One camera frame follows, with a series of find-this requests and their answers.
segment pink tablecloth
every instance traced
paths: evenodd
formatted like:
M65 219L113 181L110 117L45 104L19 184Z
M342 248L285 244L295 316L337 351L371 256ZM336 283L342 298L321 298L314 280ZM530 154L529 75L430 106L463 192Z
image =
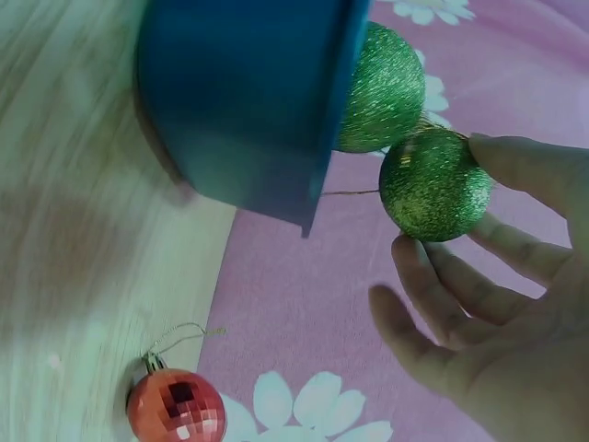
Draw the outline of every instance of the pink tablecloth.
M430 117L469 134L589 140L589 3L584 0L378 0L372 20L420 51ZM326 190L375 187L381 158L337 154ZM562 220L499 188L491 211L567 242ZM199 372L224 393L225 442L486 442L451 403L399 368L370 318L367 288L400 290L389 250L398 229L378 197L325 197L311 238L237 217ZM452 248L497 282L520 278L467 239Z

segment red disco ball ornament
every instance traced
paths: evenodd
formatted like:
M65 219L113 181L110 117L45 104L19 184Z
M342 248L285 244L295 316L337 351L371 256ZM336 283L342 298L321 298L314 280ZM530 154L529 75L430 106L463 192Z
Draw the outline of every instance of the red disco ball ornament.
M144 361L148 374L127 402L140 442L222 442L226 416L218 391L199 375L167 368L157 355Z

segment wood grain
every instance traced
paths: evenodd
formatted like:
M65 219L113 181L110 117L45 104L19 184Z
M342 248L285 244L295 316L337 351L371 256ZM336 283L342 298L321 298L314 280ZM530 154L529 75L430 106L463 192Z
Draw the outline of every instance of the wood grain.
M132 440L136 357L208 316L235 209L187 197L145 139L144 7L0 0L2 441ZM200 344L168 364L194 369Z

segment blue bowl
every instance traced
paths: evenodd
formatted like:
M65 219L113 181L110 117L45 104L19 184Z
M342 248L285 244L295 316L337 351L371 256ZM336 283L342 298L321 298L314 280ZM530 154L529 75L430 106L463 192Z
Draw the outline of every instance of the blue bowl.
M198 193L308 237L370 0L152 0L137 91Z

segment glitter ornament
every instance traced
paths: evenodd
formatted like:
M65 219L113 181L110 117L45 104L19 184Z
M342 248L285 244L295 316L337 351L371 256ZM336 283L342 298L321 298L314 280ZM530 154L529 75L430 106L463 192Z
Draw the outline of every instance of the glitter ornament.
M491 186L465 136L426 124L388 151L378 191L403 233L444 242L468 233L482 218Z
M398 144L417 124L425 74L417 54L393 30L367 25L337 150L366 153Z
M204 378L144 356L147 376L133 388L127 415L140 442L221 442L226 416L221 396Z

